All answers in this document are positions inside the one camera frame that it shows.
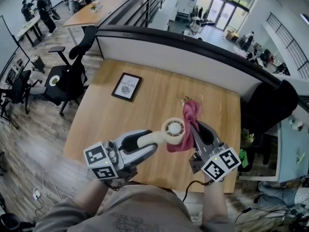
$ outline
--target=pink cloth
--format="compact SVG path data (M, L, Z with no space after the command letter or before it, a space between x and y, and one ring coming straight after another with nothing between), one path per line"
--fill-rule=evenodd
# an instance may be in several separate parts
M197 116L200 111L200 104L196 101L186 101L183 105L183 120L184 120L184 138L183 142L179 145L167 144L168 152L178 152L191 149L194 145L193 135L191 132L191 125L198 131Z

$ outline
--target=chair armrest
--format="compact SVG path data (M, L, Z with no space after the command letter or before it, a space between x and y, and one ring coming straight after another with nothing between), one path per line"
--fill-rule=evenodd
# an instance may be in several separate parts
M66 48L64 46L55 46L49 49L49 53L53 53L53 52L64 52Z

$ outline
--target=sign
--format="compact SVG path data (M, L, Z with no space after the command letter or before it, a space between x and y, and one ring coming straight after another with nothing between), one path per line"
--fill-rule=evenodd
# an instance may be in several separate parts
M131 102L133 101L135 93L138 90L140 82L141 77L128 73L122 73L115 89L112 92L112 96Z

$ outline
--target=metal railing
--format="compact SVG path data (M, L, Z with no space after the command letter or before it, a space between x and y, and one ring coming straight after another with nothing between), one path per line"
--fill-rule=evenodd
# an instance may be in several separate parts
M128 0L100 26L125 25L148 27L165 0Z
M286 49L291 54L301 77L304 79L309 79L309 61L299 44L273 13L270 13L267 22L275 30L276 34L286 46Z

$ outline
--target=ceiling light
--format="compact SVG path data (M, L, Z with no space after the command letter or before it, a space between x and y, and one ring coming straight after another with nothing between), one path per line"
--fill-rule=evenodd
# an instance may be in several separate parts
M309 25L309 16L306 14L301 14L301 17L304 19L304 21Z

